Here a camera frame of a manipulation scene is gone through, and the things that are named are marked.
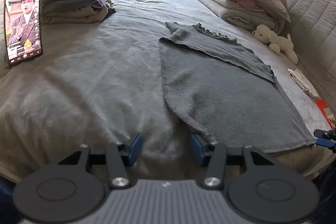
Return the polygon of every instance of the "man on phone screen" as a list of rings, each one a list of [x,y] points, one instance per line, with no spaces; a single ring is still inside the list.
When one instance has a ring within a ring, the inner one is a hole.
[[[35,0],[20,0],[22,14],[12,23],[12,35],[7,42],[9,48],[17,47],[17,56],[41,48],[39,16],[33,9]]]

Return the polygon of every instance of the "headboard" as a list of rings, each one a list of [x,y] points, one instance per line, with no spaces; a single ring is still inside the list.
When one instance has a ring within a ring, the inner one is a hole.
[[[336,0],[287,0],[289,33],[299,67],[336,113]]]

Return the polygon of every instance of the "smartphone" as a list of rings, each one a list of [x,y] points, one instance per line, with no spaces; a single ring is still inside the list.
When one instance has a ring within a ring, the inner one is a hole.
[[[40,0],[5,0],[4,34],[9,67],[43,54]]]

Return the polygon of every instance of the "red packet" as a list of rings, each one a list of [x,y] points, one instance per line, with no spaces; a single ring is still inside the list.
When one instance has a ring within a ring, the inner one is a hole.
[[[331,111],[330,107],[326,104],[326,102],[322,99],[315,100],[316,105],[321,110],[323,116],[327,120],[328,124],[331,126],[331,128],[336,128],[336,117]]]

